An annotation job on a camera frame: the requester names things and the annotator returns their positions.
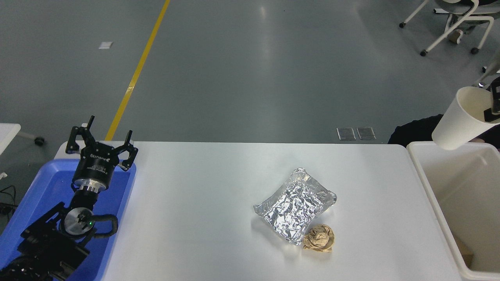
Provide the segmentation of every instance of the crumpled aluminum foil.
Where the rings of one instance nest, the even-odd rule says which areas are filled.
[[[324,188],[304,168],[297,168],[271,197],[253,209],[276,233],[300,245],[311,221],[336,201],[335,193]]]

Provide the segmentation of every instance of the black device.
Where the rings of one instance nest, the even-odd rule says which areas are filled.
[[[127,171],[138,149],[131,143],[132,131],[119,147],[98,142],[90,132],[94,116],[87,125],[74,126],[69,135],[66,153],[80,153],[80,161],[71,181],[74,191],[69,207],[58,203],[22,233],[24,240],[17,250],[20,256],[0,270],[0,281],[65,281],[82,264],[90,252],[85,245],[92,238],[107,238],[118,230],[113,214],[93,213],[99,193],[109,188],[116,166]],[[81,136],[85,147],[80,150],[76,138]],[[120,161],[118,155],[128,152]],[[95,222],[110,221],[109,232],[97,233]]]
[[[484,111],[484,121],[493,122],[500,119],[500,80],[493,80],[489,87],[493,100],[491,102],[491,108]]]

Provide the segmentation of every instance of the white paper cup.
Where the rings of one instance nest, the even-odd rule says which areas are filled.
[[[432,140],[445,150],[454,150],[500,123],[485,122],[484,110],[492,107],[492,93],[463,87],[432,132]]]

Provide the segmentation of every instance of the yellow floor line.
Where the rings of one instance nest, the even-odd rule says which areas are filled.
[[[118,128],[118,124],[120,123],[120,120],[122,119],[125,108],[127,107],[127,104],[129,103],[129,99],[132,96],[132,92],[134,91],[134,88],[136,87],[137,80],[139,79],[139,76],[141,75],[141,71],[143,70],[144,63],[146,62],[146,59],[148,58],[148,54],[150,53],[151,46],[153,45],[153,41],[155,40],[156,34],[158,33],[158,29],[160,28],[160,24],[162,23],[163,16],[165,15],[165,11],[169,7],[169,3],[170,3],[170,0],[166,0],[165,4],[163,4],[163,7],[161,8],[161,12],[159,13],[158,19],[156,20],[156,23],[154,24],[153,31],[151,32],[151,35],[149,36],[149,40],[146,43],[146,47],[144,48],[144,51],[142,52],[142,56],[140,57],[139,63],[137,64],[137,67],[135,68],[135,72],[133,73],[132,80],[130,81],[130,84],[128,84],[128,88],[125,92],[125,95],[123,96],[123,99],[121,100],[120,106],[118,107],[118,110],[116,111],[116,114],[114,115],[113,122],[111,122],[111,126],[109,127],[109,130],[107,131],[106,138],[104,139],[105,141],[111,141],[113,139],[113,136],[115,135],[115,132]]]

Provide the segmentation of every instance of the blue tray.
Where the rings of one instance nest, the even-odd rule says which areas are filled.
[[[0,269],[20,255],[17,251],[18,245],[23,240],[20,234],[30,224],[59,202],[64,202],[65,207],[68,207],[74,194],[70,184],[78,162],[76,159],[52,160],[38,171],[10,223],[0,236]],[[132,191],[135,175],[135,164],[128,171],[117,167],[109,189],[99,194],[93,210],[96,215],[116,215],[118,229],[120,229],[120,220]],[[111,223],[109,221],[96,222],[95,227],[98,229],[97,232],[104,233],[111,230]],[[90,240],[85,246],[90,254],[67,281],[100,280],[106,269],[115,237],[116,234],[109,238]]]

